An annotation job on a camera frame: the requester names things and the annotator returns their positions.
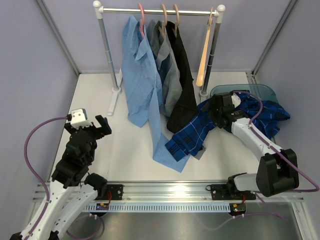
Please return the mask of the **beige hanger of plaid shirt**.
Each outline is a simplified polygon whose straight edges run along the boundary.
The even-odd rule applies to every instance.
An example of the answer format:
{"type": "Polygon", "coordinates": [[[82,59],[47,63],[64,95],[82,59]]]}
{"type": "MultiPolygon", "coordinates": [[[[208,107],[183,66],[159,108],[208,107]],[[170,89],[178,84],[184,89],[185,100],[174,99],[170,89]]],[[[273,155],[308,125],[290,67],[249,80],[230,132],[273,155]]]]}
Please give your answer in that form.
{"type": "Polygon", "coordinates": [[[211,34],[212,23],[213,23],[213,8],[211,8],[209,19],[207,21],[207,31],[206,31],[206,35],[205,35],[202,55],[201,55],[200,64],[199,64],[199,68],[198,68],[198,73],[197,73],[197,78],[196,78],[196,85],[198,87],[202,87],[203,83],[204,83],[205,63],[206,63],[206,58],[207,58],[208,45],[209,45],[209,38],[210,38],[210,34],[211,34]]]}

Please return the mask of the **blue plaid shirt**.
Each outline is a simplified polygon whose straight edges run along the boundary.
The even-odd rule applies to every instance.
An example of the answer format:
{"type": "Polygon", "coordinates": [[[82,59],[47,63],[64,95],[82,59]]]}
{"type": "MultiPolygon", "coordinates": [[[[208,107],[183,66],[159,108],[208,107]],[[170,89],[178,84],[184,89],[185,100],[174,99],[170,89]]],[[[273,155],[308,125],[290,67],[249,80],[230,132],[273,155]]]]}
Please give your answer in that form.
{"type": "MultiPolygon", "coordinates": [[[[250,118],[253,118],[260,110],[259,101],[249,95],[237,92],[240,99],[237,110],[244,111],[250,118]]],[[[172,136],[165,147],[173,158],[178,162],[187,155],[196,156],[201,150],[204,140],[209,131],[216,127],[216,124],[209,118],[208,110],[201,109],[209,100],[205,100],[197,106],[198,113],[183,129],[172,136]]],[[[280,130],[277,124],[291,118],[290,114],[278,103],[263,100],[261,113],[252,121],[268,139],[272,139],[280,130]]]]}

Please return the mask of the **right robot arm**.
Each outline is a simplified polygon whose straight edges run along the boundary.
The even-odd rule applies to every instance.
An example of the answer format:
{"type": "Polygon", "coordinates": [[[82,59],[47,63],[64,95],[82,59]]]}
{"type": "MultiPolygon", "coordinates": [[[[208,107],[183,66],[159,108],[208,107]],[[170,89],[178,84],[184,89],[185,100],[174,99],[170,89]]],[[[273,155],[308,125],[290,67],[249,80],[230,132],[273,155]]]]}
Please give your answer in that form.
{"type": "Polygon", "coordinates": [[[245,111],[236,109],[237,98],[231,92],[219,93],[206,104],[213,123],[239,138],[259,161],[256,173],[239,173],[228,178],[227,195],[237,199],[245,191],[253,191],[270,197],[296,189],[299,186],[296,153],[263,135],[245,111]]]}

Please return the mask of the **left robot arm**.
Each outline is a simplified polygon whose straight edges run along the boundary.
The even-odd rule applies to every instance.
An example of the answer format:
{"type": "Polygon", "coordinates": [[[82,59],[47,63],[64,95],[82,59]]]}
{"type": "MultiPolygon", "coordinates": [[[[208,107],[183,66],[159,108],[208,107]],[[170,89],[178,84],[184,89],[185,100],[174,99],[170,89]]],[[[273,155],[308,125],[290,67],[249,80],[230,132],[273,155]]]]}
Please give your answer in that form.
{"type": "Polygon", "coordinates": [[[112,133],[107,118],[97,115],[95,119],[99,127],[88,120],[83,109],[64,117],[64,128],[70,137],[49,184],[29,167],[44,187],[45,197],[32,220],[24,230],[14,233],[12,240],[60,240],[85,206],[107,195],[108,181],[99,174],[88,173],[97,140],[112,133]]]}

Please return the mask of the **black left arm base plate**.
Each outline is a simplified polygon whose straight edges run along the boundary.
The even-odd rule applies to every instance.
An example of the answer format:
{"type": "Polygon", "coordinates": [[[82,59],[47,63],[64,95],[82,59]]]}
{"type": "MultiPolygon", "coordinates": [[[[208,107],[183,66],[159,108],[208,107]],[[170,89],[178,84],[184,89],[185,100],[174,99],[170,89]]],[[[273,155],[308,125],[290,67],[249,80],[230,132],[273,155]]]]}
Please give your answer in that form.
{"type": "Polygon", "coordinates": [[[123,199],[124,186],[122,184],[108,184],[98,190],[97,201],[120,201],[123,199]]]}

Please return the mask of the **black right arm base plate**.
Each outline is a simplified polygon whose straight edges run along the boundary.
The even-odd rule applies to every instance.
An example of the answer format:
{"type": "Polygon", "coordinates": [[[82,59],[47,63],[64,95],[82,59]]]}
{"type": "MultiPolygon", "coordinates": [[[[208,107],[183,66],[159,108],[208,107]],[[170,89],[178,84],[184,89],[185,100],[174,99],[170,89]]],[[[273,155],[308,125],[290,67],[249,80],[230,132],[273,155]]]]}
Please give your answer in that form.
{"type": "Polygon", "coordinates": [[[210,192],[212,200],[246,201],[256,199],[256,196],[250,191],[230,190],[227,184],[209,184],[205,190],[210,192]]]}

